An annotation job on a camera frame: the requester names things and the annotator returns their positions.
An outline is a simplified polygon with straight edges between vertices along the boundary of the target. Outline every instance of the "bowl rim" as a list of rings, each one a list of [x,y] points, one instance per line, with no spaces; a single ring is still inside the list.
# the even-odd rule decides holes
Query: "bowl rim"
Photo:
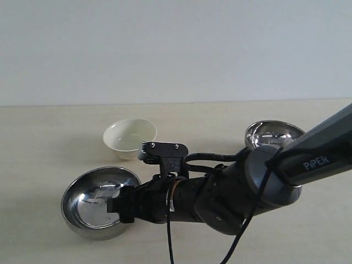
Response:
[[[304,130],[302,130],[302,129],[299,128],[298,126],[292,125],[291,123],[288,123],[288,122],[286,122],[286,121],[274,120],[274,119],[260,120],[260,121],[254,122],[254,123],[252,123],[251,125],[249,125],[249,126],[247,127],[246,131],[245,131],[245,145],[246,145],[247,147],[250,147],[250,148],[252,148],[252,149],[254,148],[254,147],[252,146],[250,140],[249,140],[248,131],[249,131],[254,125],[256,125],[256,124],[258,124],[258,123],[268,123],[268,122],[276,122],[276,123],[286,124],[286,125],[289,125],[290,127],[294,128],[294,129],[296,129],[297,131],[301,132],[302,135],[305,134],[305,131],[304,131]]]
[[[63,216],[63,218],[65,219],[65,222],[67,225],[69,225],[70,227],[74,228],[74,229],[78,229],[78,230],[82,230],[81,228],[77,227],[76,225],[72,224],[66,217],[65,213],[64,213],[64,199],[68,193],[68,191],[71,189],[71,187],[79,180],[81,179],[82,177],[86,176],[87,174],[90,174],[92,172],[95,172],[95,171],[100,171],[102,169],[121,169],[123,171],[127,171],[129,173],[131,173],[138,181],[139,185],[142,184],[142,181],[140,180],[140,178],[131,170],[129,169],[126,169],[124,167],[119,167],[119,166],[105,166],[105,167],[99,167],[99,168],[95,168],[95,169],[92,169],[84,174],[82,174],[81,176],[77,177],[72,183],[70,183],[70,185],[66,188],[64,194],[62,195],[62,198],[61,198],[61,202],[60,202],[60,207],[61,207],[61,214]],[[98,230],[98,229],[106,229],[106,228],[110,228],[110,227],[114,227],[116,225],[118,225],[120,223],[120,221],[116,222],[115,224],[111,224],[111,225],[108,225],[108,226],[105,226],[105,227],[99,227],[99,228],[91,228],[91,227],[86,227],[84,230]]]
[[[103,133],[103,142],[104,142],[104,144],[105,144],[109,149],[115,150],[115,151],[119,151],[119,152],[134,152],[134,151],[138,151],[138,150],[139,150],[139,148],[135,148],[135,149],[131,149],[131,150],[120,150],[120,149],[118,149],[118,148],[110,147],[110,146],[106,143],[106,132],[107,132],[113,125],[116,125],[116,124],[118,124],[118,123],[120,123],[120,122],[122,122],[122,121],[127,121],[127,120],[131,120],[131,121],[133,121],[133,120],[143,120],[143,121],[147,121],[148,123],[150,123],[150,124],[155,128],[155,135],[154,135],[153,139],[151,139],[151,140],[149,140],[149,141],[154,141],[154,140],[156,139],[156,137],[157,137],[157,135],[158,135],[158,128],[157,128],[156,124],[154,124],[154,123],[151,122],[150,120],[145,119],[145,118],[124,118],[124,119],[118,120],[118,121],[116,121],[115,123],[109,125],[109,126],[105,129],[105,131],[104,131],[104,133]]]

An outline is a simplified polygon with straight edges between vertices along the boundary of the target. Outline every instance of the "table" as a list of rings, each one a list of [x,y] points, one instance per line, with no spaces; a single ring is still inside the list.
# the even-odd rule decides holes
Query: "table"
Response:
[[[122,166],[142,182],[158,172],[119,161],[105,147],[102,134],[119,119],[149,119],[157,140],[181,142],[190,152],[231,154],[244,147],[253,122],[284,120],[308,131],[351,101],[0,108],[0,263],[168,263],[165,224],[136,221],[121,236],[96,242],[69,230],[61,215],[65,189],[91,169]],[[351,174],[307,184],[295,204],[255,217],[229,263],[349,263]],[[176,263],[219,263],[233,241],[201,223],[171,228]]]

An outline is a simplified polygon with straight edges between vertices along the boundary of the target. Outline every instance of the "stainless steel bowl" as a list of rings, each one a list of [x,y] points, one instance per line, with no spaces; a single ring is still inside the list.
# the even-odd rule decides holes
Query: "stainless steel bowl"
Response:
[[[245,145],[255,149],[261,145],[287,146],[305,132],[292,124],[277,121],[263,120],[251,124],[245,133]]]
[[[140,179],[121,167],[103,167],[78,177],[65,191],[61,212],[68,227],[84,238],[107,240],[122,234],[132,224],[107,213],[107,199],[117,197],[124,185],[139,186]]]

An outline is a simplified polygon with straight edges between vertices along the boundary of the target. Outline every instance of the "white bowl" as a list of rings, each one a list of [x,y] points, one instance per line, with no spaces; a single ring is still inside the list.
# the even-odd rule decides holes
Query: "white bowl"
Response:
[[[128,118],[110,125],[104,132],[103,141],[119,158],[133,160],[137,157],[143,141],[153,141],[157,128],[146,119]]]

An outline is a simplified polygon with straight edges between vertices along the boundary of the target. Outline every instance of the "white wall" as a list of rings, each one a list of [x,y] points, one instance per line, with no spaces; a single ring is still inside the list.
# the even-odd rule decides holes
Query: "white wall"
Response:
[[[0,106],[352,97],[352,1],[0,0]]]

